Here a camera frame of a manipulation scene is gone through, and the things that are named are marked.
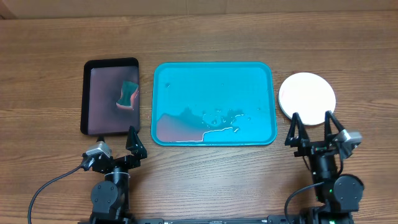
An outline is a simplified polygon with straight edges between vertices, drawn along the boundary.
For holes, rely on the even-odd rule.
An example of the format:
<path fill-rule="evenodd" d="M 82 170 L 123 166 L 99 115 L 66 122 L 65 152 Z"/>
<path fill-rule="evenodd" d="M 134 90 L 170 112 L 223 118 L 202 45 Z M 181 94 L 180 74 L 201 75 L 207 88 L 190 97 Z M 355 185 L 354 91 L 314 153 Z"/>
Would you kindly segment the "white plate with red stain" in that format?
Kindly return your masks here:
<path fill-rule="evenodd" d="M 336 108 L 336 95 L 322 77 L 308 72 L 295 73 L 279 88 L 278 102 L 288 118 L 298 113 L 302 123 L 309 126 L 325 121 L 325 113 Z"/>

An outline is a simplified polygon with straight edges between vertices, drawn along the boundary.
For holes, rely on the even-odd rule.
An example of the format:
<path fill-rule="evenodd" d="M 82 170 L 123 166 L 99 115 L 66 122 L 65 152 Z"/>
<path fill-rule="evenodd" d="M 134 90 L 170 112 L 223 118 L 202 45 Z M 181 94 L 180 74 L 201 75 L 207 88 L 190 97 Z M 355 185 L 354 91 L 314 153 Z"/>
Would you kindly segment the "pink round sponge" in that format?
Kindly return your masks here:
<path fill-rule="evenodd" d="M 135 99 L 139 93 L 139 85 L 130 81 L 123 81 L 121 97 L 116 106 L 123 110 L 134 110 Z"/>

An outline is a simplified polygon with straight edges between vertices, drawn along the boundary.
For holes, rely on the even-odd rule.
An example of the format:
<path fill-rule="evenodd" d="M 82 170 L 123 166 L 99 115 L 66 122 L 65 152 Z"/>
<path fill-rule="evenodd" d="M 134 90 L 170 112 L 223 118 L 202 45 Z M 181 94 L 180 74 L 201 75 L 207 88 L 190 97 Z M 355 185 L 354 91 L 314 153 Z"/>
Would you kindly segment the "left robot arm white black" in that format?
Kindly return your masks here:
<path fill-rule="evenodd" d="M 141 160 L 147 157 L 147 151 L 132 126 L 127 133 L 126 150 L 130 154 L 114 158 L 112 150 L 100 136 L 96 144 L 82 154 L 83 170 L 104 175 L 104 181 L 98 182 L 91 191 L 93 209 L 90 223 L 136 222 L 130 212 L 129 170 L 141 166 Z"/>

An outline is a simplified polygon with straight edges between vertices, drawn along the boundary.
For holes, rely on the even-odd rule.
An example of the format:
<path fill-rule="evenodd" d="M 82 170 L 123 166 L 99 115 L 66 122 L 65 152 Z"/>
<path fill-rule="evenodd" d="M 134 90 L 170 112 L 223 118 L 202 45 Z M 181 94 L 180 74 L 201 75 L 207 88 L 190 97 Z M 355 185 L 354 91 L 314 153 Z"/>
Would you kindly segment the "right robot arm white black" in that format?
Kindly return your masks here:
<path fill-rule="evenodd" d="M 298 113 L 294 113 L 285 145 L 296 147 L 295 157 L 301 157 L 312 176 L 308 185 L 289 195 L 284 205 L 287 223 L 353 223 L 353 212 L 359 210 L 364 184 L 359 177 L 344 174 L 344 160 L 362 142 L 359 131 L 347 130 L 331 111 L 325 112 L 324 140 L 312 142 Z M 290 201 L 298 194 L 313 189 L 321 207 L 303 209 L 290 216 Z"/>

